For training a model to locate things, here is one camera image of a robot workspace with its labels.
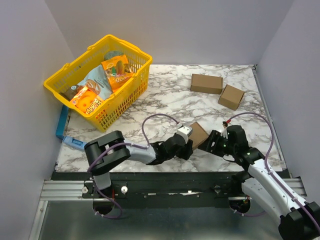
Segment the brown cardboard box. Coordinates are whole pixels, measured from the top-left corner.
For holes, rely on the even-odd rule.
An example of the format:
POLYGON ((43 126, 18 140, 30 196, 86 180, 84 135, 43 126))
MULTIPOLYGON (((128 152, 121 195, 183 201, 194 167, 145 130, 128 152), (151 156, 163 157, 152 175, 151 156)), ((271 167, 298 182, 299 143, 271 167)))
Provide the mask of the brown cardboard box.
POLYGON ((190 127, 192 132, 188 139, 192 140, 192 149, 195 150, 207 140, 209 135, 197 121, 192 123, 190 127))

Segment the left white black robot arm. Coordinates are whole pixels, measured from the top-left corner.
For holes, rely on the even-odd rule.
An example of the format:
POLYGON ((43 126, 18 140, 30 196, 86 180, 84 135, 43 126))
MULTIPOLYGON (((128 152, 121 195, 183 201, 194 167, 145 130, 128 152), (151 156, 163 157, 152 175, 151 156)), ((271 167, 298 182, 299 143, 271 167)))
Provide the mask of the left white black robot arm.
POLYGON ((94 180, 93 191, 101 198, 110 194, 112 181, 110 171, 126 160, 145 165, 160 165, 175 157, 188 160, 193 154, 192 130, 182 127, 165 141, 139 145, 124 138, 119 130, 88 142, 84 146, 88 172, 94 180))

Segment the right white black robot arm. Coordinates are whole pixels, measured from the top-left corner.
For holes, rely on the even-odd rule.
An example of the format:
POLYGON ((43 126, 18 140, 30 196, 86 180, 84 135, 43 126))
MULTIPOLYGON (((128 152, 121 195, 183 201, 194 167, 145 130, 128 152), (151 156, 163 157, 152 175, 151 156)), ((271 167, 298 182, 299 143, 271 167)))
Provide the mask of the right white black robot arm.
POLYGON ((278 224, 284 240, 313 240, 320 235, 320 207, 307 202, 292 189, 247 141, 245 130, 231 125, 223 132, 213 130, 200 150, 218 157, 232 156, 243 171, 235 174, 230 191, 247 195, 278 224))

